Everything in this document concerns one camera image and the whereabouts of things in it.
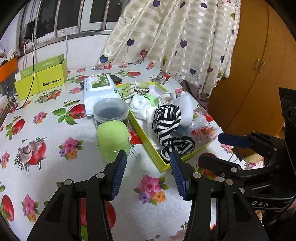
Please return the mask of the black white striped sock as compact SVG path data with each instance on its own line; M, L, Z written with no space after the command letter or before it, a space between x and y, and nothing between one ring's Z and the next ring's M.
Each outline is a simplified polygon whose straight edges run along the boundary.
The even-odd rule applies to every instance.
M172 133L181 122L181 112L178 106L167 104L156 108L152 121L152 130L162 146L167 146L172 140Z

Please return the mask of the white glove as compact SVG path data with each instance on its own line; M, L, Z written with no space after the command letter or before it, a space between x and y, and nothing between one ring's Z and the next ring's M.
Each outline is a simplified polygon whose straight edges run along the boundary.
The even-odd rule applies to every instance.
M188 128L191 125L194 116L191 98L187 94L183 94L174 98L172 104L178 106L181 112L180 126Z

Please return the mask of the green floral cloth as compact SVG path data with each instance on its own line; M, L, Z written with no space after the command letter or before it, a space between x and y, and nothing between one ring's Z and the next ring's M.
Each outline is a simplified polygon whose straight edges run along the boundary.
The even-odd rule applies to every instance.
M120 91L120 95L123 99L132 98L135 94L149 94L149 84L141 81L133 81L127 83Z

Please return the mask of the light green cloth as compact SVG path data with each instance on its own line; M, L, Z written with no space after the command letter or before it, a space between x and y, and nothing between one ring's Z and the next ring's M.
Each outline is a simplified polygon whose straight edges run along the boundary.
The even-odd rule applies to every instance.
M158 104L159 104L159 99L158 98L154 97L151 94L145 95L145 98L147 98L149 100L151 106L158 106Z

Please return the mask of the small plastic snack bag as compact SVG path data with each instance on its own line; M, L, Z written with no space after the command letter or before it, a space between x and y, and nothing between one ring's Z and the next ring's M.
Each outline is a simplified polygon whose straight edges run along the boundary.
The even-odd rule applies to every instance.
M211 125L206 117L202 114L196 116L189 126L188 134L198 143L206 144L214 141L218 134L220 133L220 128Z

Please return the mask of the green white box lid tray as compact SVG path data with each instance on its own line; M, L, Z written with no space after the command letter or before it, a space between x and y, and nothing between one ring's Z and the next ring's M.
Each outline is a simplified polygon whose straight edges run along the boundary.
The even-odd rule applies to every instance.
M150 89L151 95L153 95L155 98L159 97L161 94L163 94L165 92L170 93L167 89L165 89L165 87L163 87L163 85L160 85L156 82L151 82L151 81L147 82L147 83L149 84L149 89ZM116 85L118 93L126 85L127 85L126 83ZM129 110L129 113L128 113L128 120L129 120L130 124L133 126L133 128L135 129L135 131L137 132L137 135L141 139L142 144L144 145L147 153L150 155L151 159L153 160L153 162L156 165L156 167L158 168L158 170L160 172L164 172L164 171L170 169L171 168L170 163L164 161L160 155L160 151L158 151L158 149L155 148L156 146L157 146L157 148L162 147L162 146L160 146L159 141L157 141L155 143L154 140L149 138L149 136L148 136L147 121L140 120L140 119L136 118L131 110ZM214 124L215 123L213 121L210 122L210 125L212 125L211 127L213 127L214 130L216 131L215 132L215 134L217 134L216 136L218 136L220 133L222 133L222 128L217 125L214 125ZM209 146L211 144L211 142L213 142L213 141L206 142L206 144L204 144L202 146L198 146L198 144L196 144L195 149L193 151L191 151L191 153L182 157L182 161L183 162L188 161L189 159L194 157L201 149Z

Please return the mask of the clear lidded plastic container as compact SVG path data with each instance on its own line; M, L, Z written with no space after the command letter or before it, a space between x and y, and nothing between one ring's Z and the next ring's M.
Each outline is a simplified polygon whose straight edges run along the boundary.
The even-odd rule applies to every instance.
M108 121L121 121L127 125L128 114L128 104L119 98L105 98L93 106L96 127Z

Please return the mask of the wet wipes pack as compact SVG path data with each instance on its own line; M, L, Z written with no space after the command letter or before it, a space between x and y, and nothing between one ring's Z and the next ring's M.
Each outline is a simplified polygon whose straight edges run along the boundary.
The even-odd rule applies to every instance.
M110 75L91 75L83 80L83 102L87 116L92 116L93 106L105 98L121 99Z

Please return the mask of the black smartphone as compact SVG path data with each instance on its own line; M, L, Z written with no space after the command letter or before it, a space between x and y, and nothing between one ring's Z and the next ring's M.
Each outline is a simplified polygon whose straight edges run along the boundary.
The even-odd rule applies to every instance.
M122 79L116 75L110 75L110 78L114 82L115 85L122 84Z

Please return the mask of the heart pattern curtain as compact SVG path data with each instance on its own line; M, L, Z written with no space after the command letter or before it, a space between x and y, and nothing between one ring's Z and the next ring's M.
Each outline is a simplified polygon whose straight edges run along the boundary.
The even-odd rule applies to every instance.
M240 22L240 1L130 1L96 67L148 61L176 81L210 95L228 77Z

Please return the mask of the yellow green cardboard box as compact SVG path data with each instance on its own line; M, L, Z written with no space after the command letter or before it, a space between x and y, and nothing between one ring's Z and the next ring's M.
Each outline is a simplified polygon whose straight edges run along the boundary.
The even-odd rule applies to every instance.
M58 55L40 61L15 75L14 83L19 100L40 92L60 87L68 77L67 59Z

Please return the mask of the striped tray box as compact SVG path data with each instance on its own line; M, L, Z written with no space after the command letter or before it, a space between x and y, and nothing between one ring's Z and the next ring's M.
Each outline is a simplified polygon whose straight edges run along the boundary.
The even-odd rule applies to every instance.
M3 124L6 116L8 115L9 110L15 103L15 98L7 97L6 95L1 96L1 112L0 112L0 125Z

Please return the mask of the orange storage box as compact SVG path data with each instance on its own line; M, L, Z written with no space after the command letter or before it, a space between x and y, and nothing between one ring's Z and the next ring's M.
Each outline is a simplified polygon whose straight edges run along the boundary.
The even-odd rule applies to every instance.
M18 71L18 60L13 58L0 67L0 82L3 82L15 71Z

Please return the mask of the metal window bars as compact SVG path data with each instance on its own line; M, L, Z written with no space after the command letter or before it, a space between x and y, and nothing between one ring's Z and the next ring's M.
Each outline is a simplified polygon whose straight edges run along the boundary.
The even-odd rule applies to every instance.
M29 1L20 11L18 50L111 31L128 1Z

